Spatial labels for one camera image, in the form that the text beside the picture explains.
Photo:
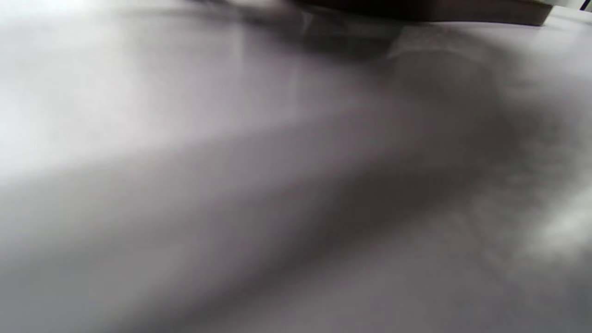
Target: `blurry object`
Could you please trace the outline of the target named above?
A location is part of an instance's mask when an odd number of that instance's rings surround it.
[[[552,5],[533,0],[296,0],[357,14],[404,21],[483,21],[542,25]]]
[[[580,8],[580,10],[585,11],[586,8],[588,8],[589,4],[590,4],[590,0],[585,0],[584,3],[582,4],[582,7]]]

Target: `table surface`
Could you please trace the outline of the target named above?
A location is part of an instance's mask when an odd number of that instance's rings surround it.
[[[0,331],[592,329],[591,14],[0,8]]]

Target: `dark rectangular object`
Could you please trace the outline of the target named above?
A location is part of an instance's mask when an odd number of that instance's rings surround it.
[[[404,21],[479,21],[542,25],[553,8],[534,0],[297,0]]]

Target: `gray surface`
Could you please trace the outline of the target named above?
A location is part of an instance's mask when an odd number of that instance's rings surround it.
[[[586,13],[0,4],[1,332],[592,329]]]

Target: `dark object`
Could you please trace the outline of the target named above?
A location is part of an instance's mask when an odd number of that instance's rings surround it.
[[[296,0],[404,21],[482,21],[542,25],[553,8],[534,0]]]

